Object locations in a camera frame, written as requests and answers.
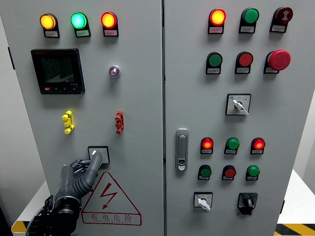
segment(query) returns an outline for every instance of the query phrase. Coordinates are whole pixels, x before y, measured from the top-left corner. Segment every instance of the digital power meter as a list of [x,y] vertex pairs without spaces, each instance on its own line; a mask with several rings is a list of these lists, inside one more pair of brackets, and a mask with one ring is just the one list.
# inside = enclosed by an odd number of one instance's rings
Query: digital power meter
[[41,94],[84,94],[77,48],[34,49],[31,56]]

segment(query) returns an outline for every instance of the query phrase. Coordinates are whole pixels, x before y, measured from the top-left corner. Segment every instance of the robotic hand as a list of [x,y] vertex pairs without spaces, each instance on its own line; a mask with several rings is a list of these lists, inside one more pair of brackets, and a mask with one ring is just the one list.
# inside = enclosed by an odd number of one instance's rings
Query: robotic hand
[[81,198],[93,191],[101,163],[102,154],[94,151],[92,160],[76,160],[71,165],[64,165],[57,192],[46,199],[43,208],[33,217],[26,236],[71,235],[82,208]]

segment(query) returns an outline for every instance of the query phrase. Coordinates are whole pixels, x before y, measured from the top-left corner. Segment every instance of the yellow black hazard stripe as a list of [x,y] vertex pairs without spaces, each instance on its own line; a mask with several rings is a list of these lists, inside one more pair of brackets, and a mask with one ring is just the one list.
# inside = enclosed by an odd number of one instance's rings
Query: yellow black hazard stripe
[[26,228],[28,227],[29,221],[16,221],[11,228],[14,233],[26,233]]
[[275,235],[315,235],[315,224],[277,224]]

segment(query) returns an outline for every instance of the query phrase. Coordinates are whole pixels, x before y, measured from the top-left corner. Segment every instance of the electrical hazard warning sign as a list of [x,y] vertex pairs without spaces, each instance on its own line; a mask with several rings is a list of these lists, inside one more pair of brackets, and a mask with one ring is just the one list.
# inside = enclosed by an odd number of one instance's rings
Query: electrical hazard warning sign
[[100,177],[81,215],[84,224],[142,224],[141,213],[109,172]]

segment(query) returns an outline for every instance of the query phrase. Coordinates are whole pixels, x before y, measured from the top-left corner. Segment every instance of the yellow terminal connector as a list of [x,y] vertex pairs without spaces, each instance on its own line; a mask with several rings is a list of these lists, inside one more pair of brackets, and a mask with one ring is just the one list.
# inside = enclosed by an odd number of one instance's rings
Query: yellow terminal connector
[[69,134],[73,131],[74,129],[74,122],[73,122],[73,114],[72,111],[67,111],[63,116],[62,119],[64,120],[64,127],[66,127],[67,129],[65,129],[64,133],[65,134]]

